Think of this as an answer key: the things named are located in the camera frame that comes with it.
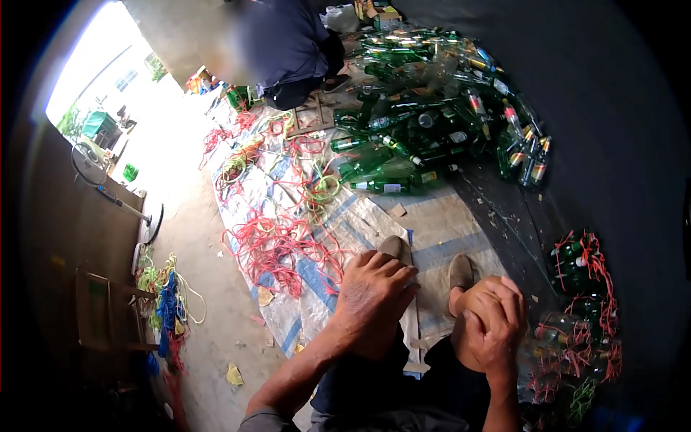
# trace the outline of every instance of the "man's hand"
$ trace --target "man's hand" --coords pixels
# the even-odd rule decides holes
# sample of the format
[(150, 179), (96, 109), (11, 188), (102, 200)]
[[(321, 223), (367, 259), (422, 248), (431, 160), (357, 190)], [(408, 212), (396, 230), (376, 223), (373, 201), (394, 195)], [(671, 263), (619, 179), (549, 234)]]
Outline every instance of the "man's hand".
[(417, 283), (406, 287), (417, 271), (376, 250), (354, 257), (343, 274), (336, 311), (328, 327), (352, 341), (353, 353), (380, 360), (420, 288)]
[(482, 331), (480, 318), (474, 312), (463, 311), (468, 347), (483, 365), (490, 387), (509, 384), (515, 388), (516, 351), (527, 329), (526, 302), (507, 276), (502, 276), (501, 283), (488, 282), (487, 290), (494, 295), (477, 294), (489, 316), (487, 332)]

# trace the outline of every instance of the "pile of bottles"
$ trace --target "pile of bottles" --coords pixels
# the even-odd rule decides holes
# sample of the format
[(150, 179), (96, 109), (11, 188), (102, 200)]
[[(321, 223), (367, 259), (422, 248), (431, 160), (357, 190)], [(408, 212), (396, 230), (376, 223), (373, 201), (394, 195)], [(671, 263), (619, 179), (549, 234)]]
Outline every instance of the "pile of bottles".
[[(574, 410), (583, 404), (572, 404), (571, 399), (584, 397), (584, 393), (592, 398), (596, 386), (618, 377), (621, 341), (616, 334), (612, 287), (594, 268), (604, 262), (596, 234), (587, 229), (569, 233), (555, 245), (549, 253), (549, 265), (564, 312), (544, 313), (519, 348), (518, 396), (525, 404), (554, 403)], [(588, 395), (579, 389), (592, 391)], [(556, 402), (559, 398), (568, 403)], [(527, 409), (536, 410), (529, 405)], [(565, 417), (580, 421), (583, 414), (570, 412)]]
[(525, 96), (476, 41), (438, 28), (364, 34), (354, 63), (376, 77), (350, 87), (359, 109), (335, 109), (331, 142), (348, 161), (341, 182), (408, 192), (458, 170), (459, 157), (496, 160), (502, 179), (539, 187), (551, 138)]

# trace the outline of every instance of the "plastic bag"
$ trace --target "plastic bag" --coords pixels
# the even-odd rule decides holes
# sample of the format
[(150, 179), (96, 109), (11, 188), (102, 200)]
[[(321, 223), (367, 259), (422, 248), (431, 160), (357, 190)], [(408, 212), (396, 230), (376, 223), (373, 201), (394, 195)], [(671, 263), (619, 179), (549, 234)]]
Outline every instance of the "plastic bag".
[(326, 28), (339, 33), (354, 32), (357, 30), (359, 19), (355, 14), (352, 4), (343, 5), (342, 8), (327, 6), (326, 15), (320, 15), (321, 22)]

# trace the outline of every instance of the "paper scrap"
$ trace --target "paper scrap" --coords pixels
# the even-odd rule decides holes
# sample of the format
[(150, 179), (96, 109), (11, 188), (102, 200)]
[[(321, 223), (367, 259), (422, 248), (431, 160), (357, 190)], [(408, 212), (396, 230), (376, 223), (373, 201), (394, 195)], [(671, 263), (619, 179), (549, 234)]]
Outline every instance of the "paper scrap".
[(274, 299), (274, 293), (267, 290), (263, 286), (257, 288), (257, 302), (259, 302), (260, 308), (263, 308), (264, 306), (271, 303), (271, 300), (273, 300), (273, 299)]
[(178, 321), (178, 319), (176, 318), (176, 320), (175, 320), (175, 334), (176, 334), (176, 335), (181, 335), (182, 333), (184, 333), (184, 325), (182, 325), (182, 324)]
[(232, 361), (228, 363), (228, 373), (225, 374), (225, 380), (236, 386), (242, 386), (244, 384), (243, 376), (240, 375), (238, 367), (235, 366), (235, 363)]
[(266, 338), (267, 346), (274, 346), (274, 334), (271, 333), (271, 329), (264, 327), (264, 337)]
[(256, 322), (256, 323), (259, 324), (260, 326), (265, 326), (265, 325), (266, 325), (266, 321), (264, 321), (264, 318), (262, 318), (262, 317), (257, 317), (255, 314), (249, 314), (249, 319), (251, 319), (252, 321)]
[(425, 363), (412, 363), (408, 362), (406, 365), (403, 367), (403, 370), (406, 372), (418, 372), (418, 373), (425, 373), (428, 370), (430, 370), (430, 366)]
[(406, 213), (408, 213), (408, 210), (406, 210), (405, 207), (401, 203), (396, 204), (396, 207), (392, 208), (391, 211), (391, 216), (395, 218), (400, 218), (402, 216), (405, 216)]

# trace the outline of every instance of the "cardboard box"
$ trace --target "cardboard box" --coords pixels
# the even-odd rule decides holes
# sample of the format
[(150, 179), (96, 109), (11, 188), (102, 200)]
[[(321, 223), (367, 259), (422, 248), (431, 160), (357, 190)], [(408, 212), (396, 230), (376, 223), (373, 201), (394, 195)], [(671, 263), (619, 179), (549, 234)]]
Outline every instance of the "cardboard box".
[(402, 21), (401, 15), (391, 6), (386, 8), (371, 7), (367, 9), (367, 16), (374, 20), (377, 30), (395, 27), (396, 25), (392, 25), (395, 24), (393, 21)]

